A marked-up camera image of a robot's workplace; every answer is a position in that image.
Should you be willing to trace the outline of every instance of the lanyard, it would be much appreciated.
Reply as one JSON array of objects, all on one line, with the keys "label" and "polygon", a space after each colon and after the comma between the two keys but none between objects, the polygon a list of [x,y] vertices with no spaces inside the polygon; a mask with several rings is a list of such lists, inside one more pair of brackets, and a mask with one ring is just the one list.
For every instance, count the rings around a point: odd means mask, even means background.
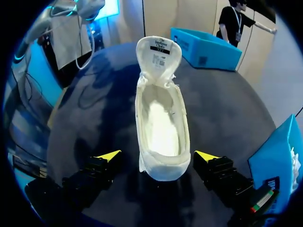
[{"label": "lanyard", "polygon": [[242,16],[240,14],[240,21],[239,21],[239,18],[238,18],[238,14],[236,13],[236,10],[234,7],[232,7],[233,11],[235,12],[235,15],[236,15],[236,18],[237,18],[237,22],[238,22],[238,25],[239,25],[239,34],[241,33],[241,24],[242,24]]}]

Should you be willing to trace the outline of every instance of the person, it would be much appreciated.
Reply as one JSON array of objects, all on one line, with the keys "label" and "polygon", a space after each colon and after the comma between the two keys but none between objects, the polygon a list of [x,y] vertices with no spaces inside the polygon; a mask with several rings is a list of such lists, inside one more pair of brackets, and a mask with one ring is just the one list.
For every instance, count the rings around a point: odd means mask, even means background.
[{"label": "person", "polygon": [[238,47],[241,40],[244,25],[251,27],[253,25],[272,34],[276,33],[276,29],[270,29],[259,22],[250,19],[241,11],[246,11],[246,0],[230,0],[231,6],[223,8],[219,19],[220,29],[217,37],[227,41],[231,45]]}]

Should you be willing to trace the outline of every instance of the round table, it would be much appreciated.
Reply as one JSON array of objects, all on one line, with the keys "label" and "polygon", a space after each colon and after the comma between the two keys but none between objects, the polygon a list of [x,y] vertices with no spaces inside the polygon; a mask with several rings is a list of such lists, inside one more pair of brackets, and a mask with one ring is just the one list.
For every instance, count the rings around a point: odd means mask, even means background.
[{"label": "round table", "polygon": [[[223,227],[232,215],[208,191],[191,162],[175,182],[159,183],[138,171],[134,99],[140,68],[136,44],[97,52],[66,91],[54,118],[48,174],[59,185],[85,159],[122,150],[122,171],[83,213],[116,227]],[[227,156],[250,177],[248,158],[276,128],[266,107],[237,72],[194,69],[182,59],[174,82],[186,104],[191,152]]]}]

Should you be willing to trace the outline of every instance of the white shoe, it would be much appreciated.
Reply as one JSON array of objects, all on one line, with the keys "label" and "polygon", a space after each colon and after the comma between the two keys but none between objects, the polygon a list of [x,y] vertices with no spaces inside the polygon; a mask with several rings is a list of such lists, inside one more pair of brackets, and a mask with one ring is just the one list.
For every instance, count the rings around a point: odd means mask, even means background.
[{"label": "white shoe", "polygon": [[172,40],[150,36],[138,42],[136,53],[141,68],[135,100],[139,170],[157,181],[174,181],[191,158],[185,104],[172,81],[182,51]]}]

